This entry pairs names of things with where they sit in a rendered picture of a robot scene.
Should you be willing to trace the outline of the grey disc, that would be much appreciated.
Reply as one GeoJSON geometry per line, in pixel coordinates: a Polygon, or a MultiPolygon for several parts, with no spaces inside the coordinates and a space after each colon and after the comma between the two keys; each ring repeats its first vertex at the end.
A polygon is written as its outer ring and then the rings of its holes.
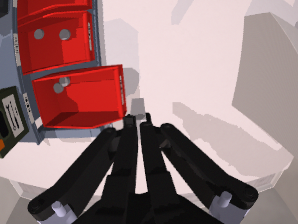
{"type": "Polygon", "coordinates": [[[60,83],[61,86],[65,87],[65,86],[69,85],[70,78],[69,77],[61,77],[59,79],[59,83],[60,83]]]}
{"type": "Polygon", "coordinates": [[[42,39],[44,37],[44,31],[42,29],[37,29],[34,33],[35,39],[42,39]]]}
{"type": "Polygon", "coordinates": [[[59,37],[61,40],[68,40],[71,36],[71,33],[68,29],[63,29],[59,33],[59,37]]]}
{"type": "Polygon", "coordinates": [[[53,88],[56,93],[61,93],[64,90],[64,87],[61,86],[59,82],[55,83],[53,88]]]}

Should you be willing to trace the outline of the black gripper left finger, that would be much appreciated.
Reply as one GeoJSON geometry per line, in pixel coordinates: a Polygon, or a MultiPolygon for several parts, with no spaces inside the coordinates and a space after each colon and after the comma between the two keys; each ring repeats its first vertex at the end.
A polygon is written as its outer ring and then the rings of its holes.
{"type": "Polygon", "coordinates": [[[92,224],[126,224],[129,192],[136,190],[138,98],[132,99],[131,112],[122,119],[123,129],[105,128],[53,186],[29,202],[28,212],[40,224],[73,223],[112,164],[92,224]]]}

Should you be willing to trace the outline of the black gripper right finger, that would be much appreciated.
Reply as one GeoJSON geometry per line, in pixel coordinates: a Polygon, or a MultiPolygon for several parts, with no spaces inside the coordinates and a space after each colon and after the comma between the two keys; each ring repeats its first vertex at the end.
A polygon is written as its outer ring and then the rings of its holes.
{"type": "Polygon", "coordinates": [[[211,216],[241,223],[258,199],[256,188],[227,174],[173,124],[154,126],[144,98],[138,98],[138,128],[155,224],[188,224],[162,152],[211,216]]]}

